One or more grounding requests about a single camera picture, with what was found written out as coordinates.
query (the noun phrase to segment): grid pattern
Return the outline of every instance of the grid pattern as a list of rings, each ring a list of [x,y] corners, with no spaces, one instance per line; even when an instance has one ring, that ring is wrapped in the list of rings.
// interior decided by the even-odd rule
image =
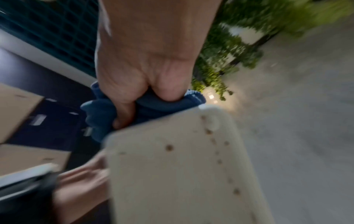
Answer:
[[[97,0],[0,0],[0,28],[95,77]]]

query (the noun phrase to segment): person's right hand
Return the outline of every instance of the person's right hand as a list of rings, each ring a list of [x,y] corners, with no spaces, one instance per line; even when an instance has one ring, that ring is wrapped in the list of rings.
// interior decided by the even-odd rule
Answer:
[[[123,128],[149,86],[163,100],[183,97],[221,0],[101,0],[97,79]]]

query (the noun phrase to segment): towel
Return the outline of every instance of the towel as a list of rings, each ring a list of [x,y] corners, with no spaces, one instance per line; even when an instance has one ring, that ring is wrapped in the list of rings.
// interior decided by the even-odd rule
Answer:
[[[117,117],[117,111],[112,101],[100,90],[98,82],[91,85],[96,100],[81,105],[87,114],[86,123],[92,127],[92,138],[101,142],[106,135],[114,131],[112,123]],[[184,97],[176,102],[161,100],[151,89],[136,100],[136,114],[132,125],[157,119],[182,110],[186,110],[206,102],[204,96],[195,90],[188,90]]]

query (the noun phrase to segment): white plastic container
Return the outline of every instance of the white plastic container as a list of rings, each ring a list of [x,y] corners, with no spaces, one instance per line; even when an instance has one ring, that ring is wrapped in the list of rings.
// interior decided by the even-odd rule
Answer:
[[[273,224],[229,114],[201,105],[105,141],[118,224]]]

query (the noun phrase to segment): black wristband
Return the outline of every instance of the black wristband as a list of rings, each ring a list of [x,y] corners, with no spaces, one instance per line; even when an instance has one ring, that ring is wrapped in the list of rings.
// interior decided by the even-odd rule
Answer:
[[[53,207],[57,177],[48,173],[1,187],[1,223],[57,224]]]

